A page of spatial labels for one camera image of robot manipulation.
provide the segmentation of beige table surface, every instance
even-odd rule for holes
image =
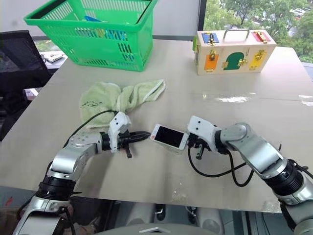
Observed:
[[[192,115],[220,127],[248,122],[282,154],[313,169],[313,83],[291,48],[278,47],[261,73],[197,76],[191,42],[155,40],[144,72],[78,66],[69,59],[54,74],[0,145],[0,185],[37,189],[47,164],[81,124],[79,98],[97,81],[124,87],[165,79],[155,102],[129,113],[130,131],[152,131],[156,123],[186,130]],[[238,188],[231,175],[204,178],[182,154],[145,140],[124,151],[94,157],[76,190],[82,196],[192,205],[222,209],[278,212],[270,188],[254,175]],[[235,154],[235,164],[242,162]],[[229,169],[228,156],[205,152],[194,160],[204,172]],[[247,166],[237,171],[247,178]]]

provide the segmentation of phone screen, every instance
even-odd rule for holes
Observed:
[[[179,148],[184,133],[160,126],[155,140]]]

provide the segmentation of tree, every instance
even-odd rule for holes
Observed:
[[[240,18],[235,17],[231,10],[226,10],[219,0],[207,0],[204,18],[204,30],[224,30],[227,25],[239,24]]]
[[[245,21],[251,20],[254,13],[260,9],[261,0],[223,0],[227,10],[233,10],[235,16],[240,18],[240,23],[237,27],[242,28]]]
[[[295,27],[296,20],[292,9],[301,8],[306,5],[306,0],[262,0],[263,9],[259,16],[261,26],[275,39],[279,40],[288,35],[292,27]]]
[[[302,16],[297,29],[293,37],[279,39],[277,44],[292,47],[301,61],[313,63],[313,10]]]

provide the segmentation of green door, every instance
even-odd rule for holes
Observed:
[[[241,52],[235,52],[230,54],[227,57],[226,62],[228,62],[227,66],[224,70],[238,70],[240,66],[238,66],[239,60],[244,59],[244,54]]]

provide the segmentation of light green towel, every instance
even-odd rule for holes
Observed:
[[[130,111],[146,101],[155,101],[165,89],[165,81],[143,82],[121,89],[114,83],[97,82],[83,93],[79,107],[82,122],[104,110]],[[108,126],[113,114],[99,115],[87,128]]]

